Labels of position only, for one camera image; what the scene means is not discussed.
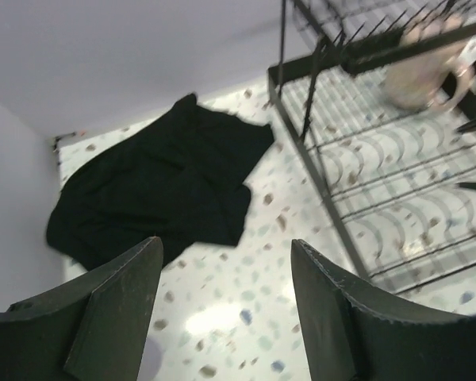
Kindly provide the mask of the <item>pink marbled mug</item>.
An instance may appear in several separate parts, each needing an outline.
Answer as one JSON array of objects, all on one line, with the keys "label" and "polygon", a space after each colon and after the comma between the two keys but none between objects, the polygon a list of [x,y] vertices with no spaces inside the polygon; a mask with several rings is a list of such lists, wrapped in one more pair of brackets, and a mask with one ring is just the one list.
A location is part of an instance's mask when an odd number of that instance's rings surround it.
[{"label": "pink marbled mug", "polygon": [[[436,15],[423,11],[405,27],[400,46],[421,42],[462,25],[463,17],[458,13]],[[475,76],[473,67],[460,58],[466,45],[465,40],[458,41],[391,64],[383,82],[387,98],[403,110],[454,109],[470,90]],[[455,93],[441,102],[437,94],[450,74],[456,78]]]}]

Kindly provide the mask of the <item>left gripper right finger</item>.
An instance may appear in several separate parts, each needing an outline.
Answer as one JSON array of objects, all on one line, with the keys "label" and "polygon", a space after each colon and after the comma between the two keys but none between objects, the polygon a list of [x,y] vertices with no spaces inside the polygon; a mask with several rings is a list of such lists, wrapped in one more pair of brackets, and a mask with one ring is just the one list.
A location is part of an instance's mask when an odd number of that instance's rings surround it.
[{"label": "left gripper right finger", "polygon": [[476,315],[422,306],[291,242],[291,271],[313,380],[476,380]]}]

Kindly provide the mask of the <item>black wire dish rack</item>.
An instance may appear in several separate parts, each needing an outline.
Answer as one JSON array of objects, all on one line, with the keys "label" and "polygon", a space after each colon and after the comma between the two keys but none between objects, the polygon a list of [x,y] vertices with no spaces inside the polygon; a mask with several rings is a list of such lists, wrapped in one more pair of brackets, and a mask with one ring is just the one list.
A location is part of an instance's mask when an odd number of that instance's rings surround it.
[{"label": "black wire dish rack", "polygon": [[[400,46],[419,13],[463,25]],[[358,275],[404,294],[476,270],[476,1],[284,1],[309,54],[281,56],[269,93]],[[466,41],[470,91],[449,112],[402,110],[390,64]]]}]

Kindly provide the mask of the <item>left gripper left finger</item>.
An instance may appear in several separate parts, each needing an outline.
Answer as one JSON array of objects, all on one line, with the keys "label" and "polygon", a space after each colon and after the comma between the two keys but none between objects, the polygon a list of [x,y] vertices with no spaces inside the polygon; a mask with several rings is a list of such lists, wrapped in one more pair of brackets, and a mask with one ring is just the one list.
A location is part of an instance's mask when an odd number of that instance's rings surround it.
[{"label": "left gripper left finger", "polygon": [[150,237],[0,313],[0,381],[135,380],[163,267]]}]

